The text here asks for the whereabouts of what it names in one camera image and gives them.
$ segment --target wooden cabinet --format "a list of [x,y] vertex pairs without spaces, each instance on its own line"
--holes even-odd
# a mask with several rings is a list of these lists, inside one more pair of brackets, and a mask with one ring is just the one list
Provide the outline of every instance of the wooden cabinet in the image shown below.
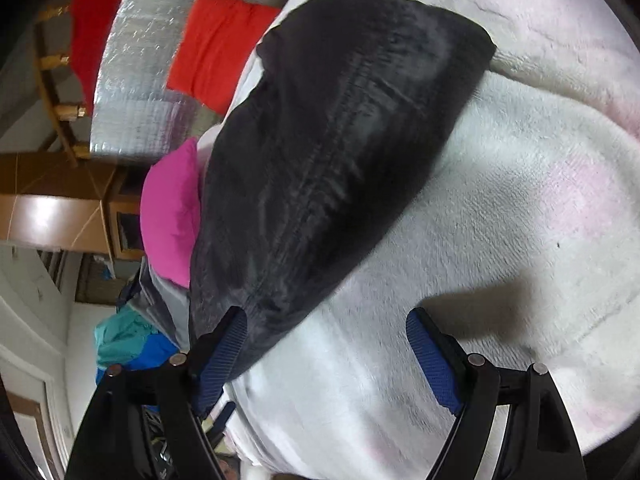
[[16,244],[139,259],[122,247],[118,212],[140,213],[140,190],[122,194],[129,170],[107,162],[81,160],[72,168],[64,153],[0,155],[0,239]]

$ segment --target teal cloth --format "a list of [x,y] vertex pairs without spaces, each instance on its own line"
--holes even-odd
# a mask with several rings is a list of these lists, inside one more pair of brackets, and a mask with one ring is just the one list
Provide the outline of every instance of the teal cloth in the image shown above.
[[95,351],[98,368],[126,364],[138,357],[147,338],[159,331],[129,305],[95,327]]

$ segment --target red cloth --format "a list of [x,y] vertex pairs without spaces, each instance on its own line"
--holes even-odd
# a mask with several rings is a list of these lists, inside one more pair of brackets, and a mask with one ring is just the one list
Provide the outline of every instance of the red cloth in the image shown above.
[[195,0],[167,88],[226,114],[249,54],[279,12],[242,0]]
[[121,0],[73,0],[70,65],[84,93],[89,112],[94,106],[100,60]]

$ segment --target folded black garment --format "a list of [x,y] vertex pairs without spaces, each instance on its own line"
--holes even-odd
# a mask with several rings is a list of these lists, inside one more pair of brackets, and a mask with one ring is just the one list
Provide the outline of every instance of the folded black garment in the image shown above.
[[494,51],[411,0],[309,0],[268,32],[206,174],[192,341],[243,307],[235,378],[331,294],[422,189]]

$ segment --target pink spot on blanket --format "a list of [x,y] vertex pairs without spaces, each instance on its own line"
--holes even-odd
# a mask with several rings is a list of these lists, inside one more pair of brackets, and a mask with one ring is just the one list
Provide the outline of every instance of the pink spot on blanket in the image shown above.
[[574,158],[552,167],[540,207],[550,234],[595,238],[625,212],[623,197],[611,167]]

